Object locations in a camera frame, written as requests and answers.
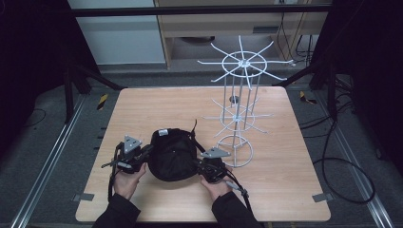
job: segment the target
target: cable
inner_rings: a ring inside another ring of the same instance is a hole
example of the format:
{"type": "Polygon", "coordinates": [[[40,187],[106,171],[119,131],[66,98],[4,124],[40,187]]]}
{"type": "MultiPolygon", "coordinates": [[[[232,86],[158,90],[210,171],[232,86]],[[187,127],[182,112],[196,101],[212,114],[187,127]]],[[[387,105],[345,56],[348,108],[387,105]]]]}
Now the cable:
{"type": "Polygon", "coordinates": [[[279,45],[279,32],[281,31],[281,27],[282,27],[283,20],[284,20],[284,12],[281,14],[281,22],[280,22],[279,27],[278,27],[277,43],[278,43],[278,49],[279,49],[279,51],[281,51],[282,58],[283,58],[284,60],[286,60],[285,55],[284,55],[284,52],[282,52],[282,48],[281,48],[281,46],[279,45]]]}
{"type": "Polygon", "coordinates": [[[313,51],[311,51],[311,47],[313,45],[313,35],[309,36],[309,43],[308,43],[308,49],[307,50],[298,50],[298,47],[301,43],[303,35],[299,36],[298,42],[297,42],[297,46],[296,46],[296,54],[299,57],[302,57],[303,59],[295,61],[295,63],[299,63],[299,62],[303,62],[305,61],[305,65],[308,66],[309,64],[311,64],[311,53],[313,53],[313,51]]]}
{"type": "MultiPolygon", "coordinates": [[[[123,142],[120,142],[118,145],[116,145],[115,148],[115,154],[113,155],[113,160],[117,161],[118,160],[118,151],[120,149],[122,149],[122,147],[125,144],[123,142]]],[[[109,163],[110,165],[112,165],[112,173],[110,174],[110,178],[109,178],[109,184],[107,186],[107,201],[110,201],[112,199],[112,189],[113,189],[113,184],[115,183],[115,177],[116,175],[122,171],[122,169],[119,169],[118,172],[116,172],[116,162],[111,162],[109,163]]]]}
{"type": "Polygon", "coordinates": [[[288,54],[290,54],[291,59],[295,59],[293,57],[293,54],[291,53],[291,48],[290,48],[290,44],[288,43],[288,38],[287,35],[285,34],[285,29],[284,29],[284,12],[281,14],[281,30],[282,30],[282,34],[284,35],[284,39],[285,39],[285,43],[287,44],[288,47],[288,54]]]}
{"type": "Polygon", "coordinates": [[[225,169],[225,174],[227,177],[229,177],[232,181],[234,181],[234,183],[238,186],[241,195],[243,196],[243,199],[245,200],[245,204],[246,204],[246,208],[252,213],[253,215],[253,211],[252,211],[252,206],[251,203],[249,202],[249,196],[248,196],[248,192],[246,191],[246,189],[244,189],[242,187],[242,185],[240,185],[240,183],[238,182],[237,178],[235,177],[235,175],[229,171],[228,169],[225,169]]]}
{"type": "Polygon", "coordinates": [[[329,187],[329,189],[330,189],[334,194],[336,194],[338,197],[340,197],[341,199],[346,200],[346,201],[348,201],[348,202],[351,202],[351,203],[356,203],[356,204],[365,204],[365,203],[368,203],[368,202],[370,202],[371,200],[373,200],[373,198],[374,198],[374,196],[375,196],[375,186],[374,186],[374,182],[372,181],[372,179],[364,172],[364,170],[361,169],[360,167],[358,167],[356,164],[350,162],[350,161],[346,161],[346,160],[343,160],[343,159],[340,159],[340,158],[326,158],[326,156],[325,156],[325,155],[326,155],[326,149],[327,149],[327,146],[328,146],[328,144],[329,144],[329,139],[330,139],[330,136],[332,135],[332,132],[333,132],[333,131],[335,130],[335,128],[336,128],[336,123],[337,123],[336,121],[333,121],[332,126],[331,126],[331,128],[329,129],[328,135],[327,135],[327,137],[326,137],[325,146],[324,146],[324,148],[323,148],[322,158],[319,159],[319,160],[317,160],[317,161],[314,161],[313,164],[316,164],[316,163],[318,163],[318,162],[321,162],[321,171],[322,171],[323,179],[324,179],[326,185],[329,187]],[[347,198],[347,197],[341,195],[340,193],[338,193],[338,192],[335,190],[335,188],[331,186],[331,184],[329,183],[329,181],[328,181],[328,179],[327,179],[326,172],[325,172],[325,161],[346,162],[346,163],[352,165],[354,168],[358,169],[358,170],[367,178],[367,180],[370,182],[371,189],[372,189],[372,194],[371,194],[367,199],[365,199],[365,200],[355,200],[355,199],[349,199],[349,198],[347,198]]]}
{"type": "Polygon", "coordinates": [[[39,120],[39,121],[37,121],[37,122],[35,122],[35,123],[31,123],[31,124],[24,125],[23,127],[30,127],[30,126],[37,125],[38,123],[40,123],[41,121],[43,121],[43,120],[45,119],[45,117],[47,116],[47,112],[46,112],[44,109],[42,109],[42,108],[35,108],[35,109],[33,109],[33,110],[34,110],[34,111],[42,111],[42,112],[44,113],[44,116],[41,118],[41,120],[39,120]]]}
{"type": "Polygon", "coordinates": [[[340,95],[338,95],[338,96],[336,97],[336,100],[339,99],[339,98],[342,97],[342,96],[348,96],[348,97],[350,97],[350,96],[351,96],[351,93],[342,93],[342,94],[340,94],[340,95]]]}
{"type": "MultiPolygon", "coordinates": [[[[337,100],[338,98],[340,98],[341,96],[344,96],[344,95],[348,95],[348,93],[343,93],[343,94],[338,95],[338,96],[336,97],[336,100],[337,100]]],[[[346,104],[343,104],[342,106],[340,106],[340,107],[337,109],[337,113],[342,113],[342,112],[344,112],[343,108],[348,107],[348,106],[352,106],[352,104],[353,104],[352,102],[347,102],[346,104]]],[[[305,125],[305,124],[309,124],[309,123],[318,121],[317,123],[313,123],[313,124],[311,124],[311,125],[303,126],[303,127],[300,127],[299,129],[300,129],[300,130],[304,130],[304,129],[311,128],[311,127],[313,127],[313,126],[316,126],[316,125],[319,125],[319,124],[325,122],[326,120],[328,120],[328,119],[330,119],[330,118],[331,118],[330,116],[323,116],[323,117],[319,117],[319,118],[313,119],[313,120],[308,121],[308,122],[305,122],[305,123],[300,123],[299,126],[302,126],[302,125],[305,125]]]]}
{"type": "Polygon", "coordinates": [[[317,135],[317,136],[304,136],[304,139],[312,139],[312,138],[320,138],[320,137],[325,137],[327,136],[327,134],[324,135],[317,135]]]}

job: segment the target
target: black backpack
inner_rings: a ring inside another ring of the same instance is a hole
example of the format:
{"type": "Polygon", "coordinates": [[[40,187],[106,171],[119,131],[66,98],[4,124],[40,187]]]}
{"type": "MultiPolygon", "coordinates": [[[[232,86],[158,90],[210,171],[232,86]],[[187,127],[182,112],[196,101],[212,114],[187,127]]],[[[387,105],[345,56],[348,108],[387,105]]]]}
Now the black backpack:
{"type": "Polygon", "coordinates": [[[148,168],[156,178],[181,181],[198,173],[197,148],[201,152],[205,150],[195,139],[195,127],[191,132],[168,128],[153,133],[150,144],[154,148],[148,158],[148,168]]]}

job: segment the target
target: human hand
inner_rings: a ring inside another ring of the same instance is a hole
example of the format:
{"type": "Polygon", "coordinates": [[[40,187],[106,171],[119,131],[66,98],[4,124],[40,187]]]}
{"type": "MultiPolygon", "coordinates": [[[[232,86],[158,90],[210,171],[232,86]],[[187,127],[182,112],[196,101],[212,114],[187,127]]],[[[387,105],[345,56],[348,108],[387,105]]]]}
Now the human hand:
{"type": "Polygon", "coordinates": [[[130,200],[134,194],[134,191],[136,191],[140,177],[145,174],[145,167],[146,163],[143,163],[139,172],[135,172],[133,174],[118,172],[115,176],[115,182],[113,184],[115,193],[130,200]]]}
{"type": "MultiPolygon", "coordinates": [[[[227,165],[225,167],[229,171],[232,171],[231,167],[227,165]]],[[[213,201],[215,201],[218,197],[223,196],[232,191],[232,188],[228,186],[228,184],[226,183],[227,181],[231,181],[227,176],[218,183],[209,183],[207,182],[207,180],[204,178],[203,175],[200,175],[200,177],[201,177],[201,185],[203,185],[208,190],[208,193],[210,194],[210,197],[213,201]]]]}

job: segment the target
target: table top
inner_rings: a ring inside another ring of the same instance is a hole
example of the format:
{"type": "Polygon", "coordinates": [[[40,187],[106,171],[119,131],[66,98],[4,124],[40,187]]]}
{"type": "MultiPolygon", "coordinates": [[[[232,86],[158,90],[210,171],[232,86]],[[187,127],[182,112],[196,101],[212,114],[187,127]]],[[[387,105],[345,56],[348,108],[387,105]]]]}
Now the table top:
{"type": "MultiPolygon", "coordinates": [[[[226,98],[231,94],[229,90],[226,89],[226,98]]],[[[259,221],[329,219],[327,202],[313,200],[313,195],[321,194],[322,189],[285,89],[260,86],[252,91],[252,97],[256,91],[258,100],[253,110],[253,115],[257,116],[253,122],[256,128],[241,132],[253,147],[253,158],[233,170],[249,193],[255,217],[259,221]]],[[[208,118],[221,115],[223,94],[223,87],[122,90],[86,184],[85,193],[94,194],[94,198],[80,201],[76,218],[94,221],[106,209],[111,168],[101,168],[101,165],[111,161],[116,145],[125,135],[146,145],[155,130],[180,128],[191,131],[196,119],[196,139],[206,149],[216,146],[226,135],[233,135],[231,130],[223,130],[219,119],[208,118]]],[[[247,100],[247,95],[245,88],[242,100],[247,100]]],[[[243,201],[240,192],[236,191],[236,194],[243,201]]],[[[211,212],[212,201],[200,185],[198,175],[187,180],[164,182],[147,169],[131,201],[142,210],[138,221],[216,221],[211,212]]]]}

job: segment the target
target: aluminum rail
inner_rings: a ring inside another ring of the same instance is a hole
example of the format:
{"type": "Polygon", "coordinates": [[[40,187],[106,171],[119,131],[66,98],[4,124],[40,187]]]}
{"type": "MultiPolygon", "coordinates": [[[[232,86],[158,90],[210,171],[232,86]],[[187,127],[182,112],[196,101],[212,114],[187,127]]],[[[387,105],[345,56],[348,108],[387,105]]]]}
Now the aluminum rail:
{"type": "MultiPolygon", "coordinates": [[[[320,92],[314,92],[314,94],[317,96],[317,100],[319,104],[321,105],[323,111],[329,115],[329,112],[326,108],[326,102],[324,95],[321,94],[320,92]]],[[[343,132],[341,129],[336,126],[335,128],[335,137],[337,144],[340,147],[341,154],[343,155],[344,159],[354,163],[358,167],[361,167],[359,165],[359,162],[357,158],[354,155],[353,149],[350,147],[349,143],[347,142],[346,138],[344,137],[343,132]]],[[[351,168],[350,172],[355,179],[355,184],[358,187],[358,190],[361,193],[361,196],[363,199],[368,199],[369,196],[371,195],[372,189],[371,185],[366,179],[366,177],[358,172],[355,168],[351,168]]],[[[385,207],[382,204],[382,201],[380,200],[379,196],[375,194],[373,200],[367,203],[368,209],[370,210],[370,213],[373,215],[374,222],[376,223],[377,227],[379,228],[394,228],[393,222],[391,218],[388,215],[388,212],[386,211],[385,207]]]]}
{"type": "Polygon", "coordinates": [[[323,12],[349,9],[351,6],[332,4],[296,5],[245,5],[245,6],[196,6],[196,7],[152,7],[152,8],[115,8],[115,9],[46,9],[50,15],[73,15],[75,17],[98,16],[146,16],[179,14],[225,14],[225,13],[269,13],[269,12],[323,12]]]}
{"type": "Polygon", "coordinates": [[[74,125],[76,124],[78,117],[81,114],[81,111],[83,110],[85,100],[86,95],[79,96],[75,107],[76,109],[75,114],[73,115],[70,122],[66,123],[65,126],[63,127],[62,132],[59,135],[59,138],[57,139],[55,145],[53,145],[53,148],[50,151],[48,159],[45,162],[44,167],[41,170],[41,173],[39,174],[32,188],[30,189],[30,192],[26,200],[24,201],[23,205],[21,206],[20,210],[18,211],[17,215],[11,222],[10,225],[11,228],[23,228],[27,226],[30,216],[32,215],[32,212],[35,209],[36,204],[38,203],[39,199],[42,196],[42,193],[45,190],[45,187],[48,183],[48,179],[50,178],[50,175],[52,174],[53,169],[55,168],[56,163],[58,162],[60,155],[62,154],[63,149],[65,148],[67,139],[70,136],[71,131],[74,125]]]}

